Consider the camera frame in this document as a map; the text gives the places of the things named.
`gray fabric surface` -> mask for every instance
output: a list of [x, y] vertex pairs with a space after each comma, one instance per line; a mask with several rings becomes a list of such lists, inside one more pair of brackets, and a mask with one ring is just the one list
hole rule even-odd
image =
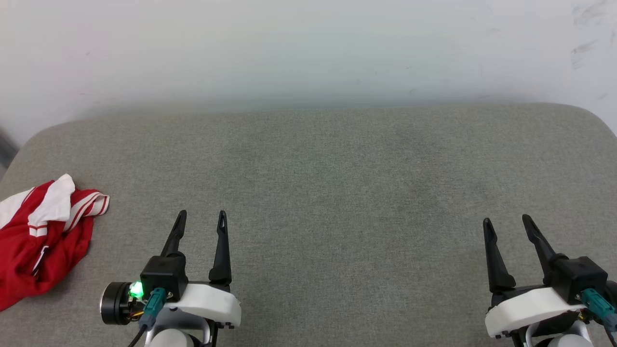
[[64, 173], [110, 208], [66, 280], [0, 312], [1, 346], [127, 345], [136, 327], [104, 325], [100, 294], [138, 277], [180, 209], [191, 280], [207, 278], [228, 214], [242, 326], [221, 347], [510, 346], [484, 328], [485, 217], [518, 285], [542, 280], [523, 213], [617, 279], [617, 140], [575, 107], [85, 120], [29, 141], [0, 198]]

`red jacket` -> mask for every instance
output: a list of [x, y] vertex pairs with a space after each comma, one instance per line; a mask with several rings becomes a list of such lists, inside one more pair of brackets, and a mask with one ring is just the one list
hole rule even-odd
[[46, 293], [86, 255], [109, 196], [63, 175], [0, 202], [0, 311]]

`black cable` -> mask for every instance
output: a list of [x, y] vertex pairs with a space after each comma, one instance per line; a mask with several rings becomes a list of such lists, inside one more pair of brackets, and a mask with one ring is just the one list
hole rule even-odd
[[217, 338], [218, 338], [218, 326], [217, 326], [217, 323], [214, 322], [214, 330], [212, 332], [212, 347], [217, 347]]
[[607, 332], [608, 339], [611, 341], [611, 345], [613, 345], [613, 347], [617, 347], [617, 342], [615, 342], [615, 337], [613, 336], [613, 334], [609, 332], [606, 327], [604, 327], [604, 331]]
[[146, 332], [146, 328], [147, 326], [145, 324], [141, 326], [141, 328], [139, 329], [139, 332], [137, 333], [137, 335], [135, 335], [135, 338], [133, 339], [133, 341], [131, 341], [131, 343], [128, 344], [128, 347], [135, 347], [135, 344], [137, 343], [137, 341], [139, 341], [139, 339], [141, 338], [141, 335], [143, 335], [144, 332]]

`white stripe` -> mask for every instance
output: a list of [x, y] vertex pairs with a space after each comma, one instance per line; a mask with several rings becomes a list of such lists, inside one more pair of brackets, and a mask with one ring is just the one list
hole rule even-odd
[[48, 249], [49, 246], [43, 246], [43, 248], [41, 248], [41, 254], [39, 255], [39, 259], [36, 261], [35, 266], [32, 268], [32, 271], [34, 272], [34, 270], [36, 270], [35, 273], [33, 273], [33, 275], [36, 275], [38, 273], [38, 265], [41, 262], [41, 259], [43, 258], [43, 255], [45, 254], [45, 250]]
[[109, 207], [109, 195], [105, 195], [107, 197], [107, 199], [104, 199], [103, 202], [105, 203], [103, 205], [103, 208], [101, 209], [101, 211], [99, 212], [98, 215], [104, 214], [105, 212], [107, 212], [107, 208]]
[[65, 232], [70, 231], [71, 229], [73, 229], [73, 227], [75, 227], [77, 220], [79, 220], [84, 214], [84, 212], [88, 209], [87, 207], [84, 207], [84, 206], [91, 204], [99, 196], [102, 196], [102, 194], [92, 193], [88, 195], [87, 197], [79, 200], [75, 205], [73, 205], [73, 207], [71, 207], [70, 217], [68, 218], [67, 222], [64, 224]]
[[4, 228], [15, 217], [23, 202], [30, 196], [34, 188], [15, 194], [0, 203], [0, 229]]
[[37, 227], [42, 227], [43, 225], [45, 225], [44, 228], [33, 228], [34, 225], [31, 225], [29, 228], [30, 235], [34, 237], [46, 236], [47, 235], [47, 222], [44, 222], [41, 225], [37, 225]]
[[92, 209], [85, 216], [101, 214], [101, 212], [103, 211], [103, 208], [105, 208], [105, 205], [103, 205], [103, 202], [105, 202], [105, 197], [106, 197], [106, 195], [103, 195], [103, 194], [97, 196], [94, 199], [94, 203], [92, 205]]

